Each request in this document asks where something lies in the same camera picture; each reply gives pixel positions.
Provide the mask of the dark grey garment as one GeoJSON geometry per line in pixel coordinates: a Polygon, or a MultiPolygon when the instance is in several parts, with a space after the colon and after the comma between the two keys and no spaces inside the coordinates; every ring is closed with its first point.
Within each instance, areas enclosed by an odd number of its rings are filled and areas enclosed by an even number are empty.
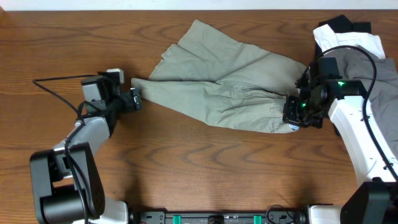
{"type": "MultiPolygon", "coordinates": [[[[391,151],[397,153],[397,69],[392,58],[374,60],[377,75],[369,101],[375,120],[391,151]]],[[[364,53],[355,49],[337,49],[325,54],[337,61],[344,79],[360,80],[366,89],[373,79],[373,67],[364,53]]]]}

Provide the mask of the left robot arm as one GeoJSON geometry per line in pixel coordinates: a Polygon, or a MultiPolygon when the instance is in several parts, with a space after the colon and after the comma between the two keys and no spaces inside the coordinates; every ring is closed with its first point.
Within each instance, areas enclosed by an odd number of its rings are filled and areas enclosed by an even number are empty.
{"type": "Polygon", "coordinates": [[[30,157],[39,223],[132,223],[128,205],[105,197],[94,155],[113,134],[121,113],[142,108],[138,88],[123,92],[124,72],[82,75],[84,101],[73,107],[75,127],[52,149],[30,157]]]}

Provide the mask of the black garment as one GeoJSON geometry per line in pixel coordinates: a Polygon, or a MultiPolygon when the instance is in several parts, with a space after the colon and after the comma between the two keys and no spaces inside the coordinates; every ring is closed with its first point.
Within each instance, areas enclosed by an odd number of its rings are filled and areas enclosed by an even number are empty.
{"type": "MultiPolygon", "coordinates": [[[[363,33],[372,34],[370,22],[351,22],[344,15],[337,16],[327,21],[322,21],[318,24],[318,27],[321,27],[326,24],[328,24],[335,33],[363,32],[363,33]]],[[[322,52],[321,48],[315,42],[315,55],[318,55],[321,52],[322,52]]]]}

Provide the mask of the khaki grey shorts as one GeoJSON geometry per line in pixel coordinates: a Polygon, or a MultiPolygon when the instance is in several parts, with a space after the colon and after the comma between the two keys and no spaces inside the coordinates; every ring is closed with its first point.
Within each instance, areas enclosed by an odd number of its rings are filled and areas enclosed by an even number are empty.
{"type": "Polygon", "coordinates": [[[286,97],[305,65],[238,42],[195,20],[163,54],[148,79],[133,78],[144,99],[221,128],[291,133],[283,122],[286,97]]]}

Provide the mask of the white shirt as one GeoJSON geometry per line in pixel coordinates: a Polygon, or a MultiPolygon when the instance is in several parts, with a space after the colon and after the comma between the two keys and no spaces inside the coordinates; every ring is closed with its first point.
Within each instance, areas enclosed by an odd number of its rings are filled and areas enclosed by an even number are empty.
{"type": "Polygon", "coordinates": [[[361,46],[379,59],[386,58],[381,39],[378,35],[363,32],[335,33],[326,24],[313,30],[313,36],[322,52],[341,45],[352,45],[355,47],[361,46]]]}

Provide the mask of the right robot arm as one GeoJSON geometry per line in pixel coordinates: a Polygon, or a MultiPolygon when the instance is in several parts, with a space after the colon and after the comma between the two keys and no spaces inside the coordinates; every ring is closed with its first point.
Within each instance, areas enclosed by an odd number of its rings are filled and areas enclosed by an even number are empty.
{"type": "Polygon", "coordinates": [[[335,58],[316,59],[296,82],[283,122],[321,128],[329,119],[354,167],[358,189],[342,206],[309,205],[300,223],[397,223],[397,159],[382,135],[359,80],[345,80],[335,58]]]}

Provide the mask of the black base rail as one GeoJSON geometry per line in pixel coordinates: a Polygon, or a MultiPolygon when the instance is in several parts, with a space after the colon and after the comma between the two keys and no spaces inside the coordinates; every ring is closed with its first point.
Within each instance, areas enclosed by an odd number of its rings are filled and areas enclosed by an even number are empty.
{"type": "Polygon", "coordinates": [[[304,209],[273,205],[266,210],[253,212],[169,212],[165,209],[143,212],[130,211],[132,224],[308,224],[304,209]]]}

